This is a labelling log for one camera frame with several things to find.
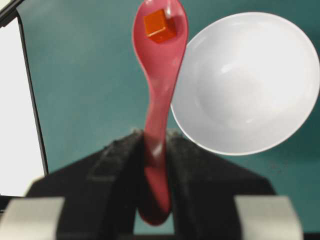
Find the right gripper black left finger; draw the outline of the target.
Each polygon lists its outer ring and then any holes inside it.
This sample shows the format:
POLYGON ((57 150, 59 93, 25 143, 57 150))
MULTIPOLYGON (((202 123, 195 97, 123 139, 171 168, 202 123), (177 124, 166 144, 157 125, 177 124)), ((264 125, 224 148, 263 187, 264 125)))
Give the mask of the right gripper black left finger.
POLYGON ((143 161, 134 131, 35 181, 4 212, 7 240, 116 240, 134 231, 143 161))

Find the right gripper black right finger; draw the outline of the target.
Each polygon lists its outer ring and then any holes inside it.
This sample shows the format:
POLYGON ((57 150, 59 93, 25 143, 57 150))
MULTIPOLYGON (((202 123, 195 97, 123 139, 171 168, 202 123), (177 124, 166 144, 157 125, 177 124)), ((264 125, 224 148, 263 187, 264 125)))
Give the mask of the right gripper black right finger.
POLYGON ((184 138, 166 135, 175 235, 180 240, 300 240, 290 199, 269 180, 184 138))

